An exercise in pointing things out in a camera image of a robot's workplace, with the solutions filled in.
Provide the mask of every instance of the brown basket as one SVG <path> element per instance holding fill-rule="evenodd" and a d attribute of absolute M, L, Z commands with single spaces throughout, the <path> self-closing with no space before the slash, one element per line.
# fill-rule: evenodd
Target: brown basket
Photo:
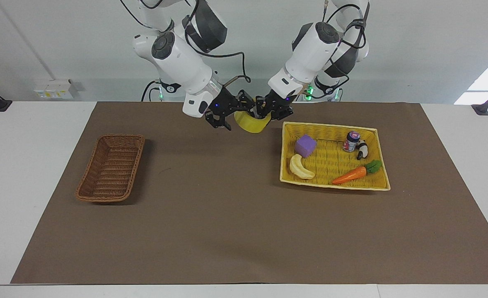
<path fill-rule="evenodd" d="M 130 196 L 144 142 L 141 135 L 100 137 L 77 188 L 77 198 L 85 202 L 120 202 Z"/>

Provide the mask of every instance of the brown tabletop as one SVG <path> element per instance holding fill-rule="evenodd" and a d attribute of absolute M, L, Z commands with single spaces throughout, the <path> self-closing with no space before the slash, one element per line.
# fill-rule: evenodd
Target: brown tabletop
<path fill-rule="evenodd" d="M 295 104 L 377 128 L 391 190 L 279 181 L 281 125 L 214 130 L 179 103 L 96 105 L 12 283 L 488 284 L 488 223 L 418 104 Z M 104 134 L 146 137 L 130 198 L 74 193 Z"/>

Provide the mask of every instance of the purple block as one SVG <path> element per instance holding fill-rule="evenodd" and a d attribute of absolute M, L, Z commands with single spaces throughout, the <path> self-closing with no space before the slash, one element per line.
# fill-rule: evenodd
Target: purple block
<path fill-rule="evenodd" d="M 297 142 L 295 142 L 295 151 L 303 158 L 308 158 L 310 154 L 316 149 L 318 142 L 308 135 L 303 135 Z"/>

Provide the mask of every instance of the white table surface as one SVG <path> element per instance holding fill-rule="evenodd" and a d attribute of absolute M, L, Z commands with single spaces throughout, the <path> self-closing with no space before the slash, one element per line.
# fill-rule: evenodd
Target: white table surface
<path fill-rule="evenodd" d="M 9 285 L 94 106 L 14 102 L 0 113 L 0 297 L 488 298 L 488 285 Z M 422 106 L 488 221 L 488 117 Z"/>

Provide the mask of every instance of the yellow wicker basket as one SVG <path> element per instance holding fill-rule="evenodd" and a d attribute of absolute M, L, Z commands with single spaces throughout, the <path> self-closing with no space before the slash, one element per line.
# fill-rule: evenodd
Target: yellow wicker basket
<path fill-rule="evenodd" d="M 347 134 L 356 130 L 367 143 L 369 154 L 366 159 L 356 160 L 358 151 L 348 153 L 343 150 Z M 314 152 L 303 159 L 303 166 L 316 173 L 310 180 L 303 180 L 290 171 L 290 158 L 295 154 L 295 142 L 304 134 L 318 142 Z M 373 174 L 355 179 L 341 185 L 332 185 L 333 179 L 368 164 L 372 160 L 382 161 L 382 168 Z M 374 128 L 342 126 L 331 124 L 285 122 L 283 124 L 283 149 L 280 160 L 280 180 L 285 183 L 314 187 L 355 189 L 355 190 L 390 190 L 388 174 L 382 159 L 382 151 Z"/>

